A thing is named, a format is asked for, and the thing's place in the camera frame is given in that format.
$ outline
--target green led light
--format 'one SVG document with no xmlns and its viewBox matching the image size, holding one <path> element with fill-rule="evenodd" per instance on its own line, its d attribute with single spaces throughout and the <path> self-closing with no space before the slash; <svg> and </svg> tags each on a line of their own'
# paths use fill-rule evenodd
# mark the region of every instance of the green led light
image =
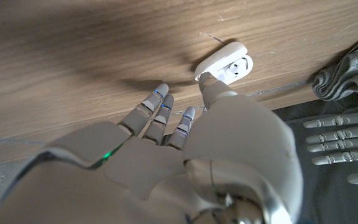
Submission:
<svg viewBox="0 0 358 224">
<path fill-rule="evenodd" d="M 112 152 L 108 152 L 106 155 L 103 156 L 103 159 L 107 159 L 109 156 L 111 156 Z"/>
</svg>

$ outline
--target power socket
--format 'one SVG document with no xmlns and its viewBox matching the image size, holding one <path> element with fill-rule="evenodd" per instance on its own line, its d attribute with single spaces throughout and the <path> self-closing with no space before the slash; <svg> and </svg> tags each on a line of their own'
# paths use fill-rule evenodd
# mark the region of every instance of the power socket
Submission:
<svg viewBox="0 0 358 224">
<path fill-rule="evenodd" d="M 202 73 L 209 72 L 227 85 L 239 80 L 248 75 L 254 66 L 247 52 L 240 42 L 227 44 L 197 66 L 195 79 L 198 81 Z"/>
</svg>

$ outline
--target gray cloth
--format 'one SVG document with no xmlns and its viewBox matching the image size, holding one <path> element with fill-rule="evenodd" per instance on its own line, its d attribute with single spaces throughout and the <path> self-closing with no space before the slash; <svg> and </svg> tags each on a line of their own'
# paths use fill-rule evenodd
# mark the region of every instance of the gray cloth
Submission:
<svg viewBox="0 0 358 224">
<path fill-rule="evenodd" d="M 322 69 L 314 78 L 314 93 L 324 101 L 358 92 L 358 44 L 339 63 Z"/>
</svg>

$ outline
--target robotic hand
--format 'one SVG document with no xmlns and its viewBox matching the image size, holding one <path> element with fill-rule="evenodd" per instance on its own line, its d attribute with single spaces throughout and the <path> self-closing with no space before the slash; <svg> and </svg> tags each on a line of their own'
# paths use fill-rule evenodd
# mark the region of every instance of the robotic hand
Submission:
<svg viewBox="0 0 358 224">
<path fill-rule="evenodd" d="M 165 84 L 117 125 L 51 142 L 7 191 L 0 223 L 295 222 L 303 178 L 292 130 L 208 72 L 200 90 L 208 110 L 192 126 L 188 108 L 166 146 Z"/>
<path fill-rule="evenodd" d="M 358 113 L 339 115 L 303 123 L 306 128 L 342 126 L 349 124 L 358 124 Z M 358 147 L 358 126 L 310 136 L 306 138 L 306 142 L 311 144 L 307 148 L 309 152 L 349 149 L 349 151 L 345 152 L 335 152 L 328 154 L 327 156 L 315 157 L 312 162 L 316 165 L 358 161 L 358 149 L 352 149 Z M 358 173 L 349 175 L 347 181 L 351 184 L 358 184 Z"/>
</svg>

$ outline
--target wood grain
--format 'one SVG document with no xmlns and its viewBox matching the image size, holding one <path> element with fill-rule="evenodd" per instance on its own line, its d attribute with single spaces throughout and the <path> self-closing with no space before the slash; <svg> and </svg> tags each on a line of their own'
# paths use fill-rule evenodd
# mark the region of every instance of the wood grain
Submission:
<svg viewBox="0 0 358 224">
<path fill-rule="evenodd" d="M 195 65 L 233 40 L 254 59 L 239 93 L 302 82 L 358 41 L 358 1 L 0 0 L 0 139 L 117 122 L 162 82 L 174 111 L 202 105 Z M 315 96 L 299 86 L 255 99 L 274 109 Z M 0 162 L 38 147 L 0 142 Z"/>
</svg>

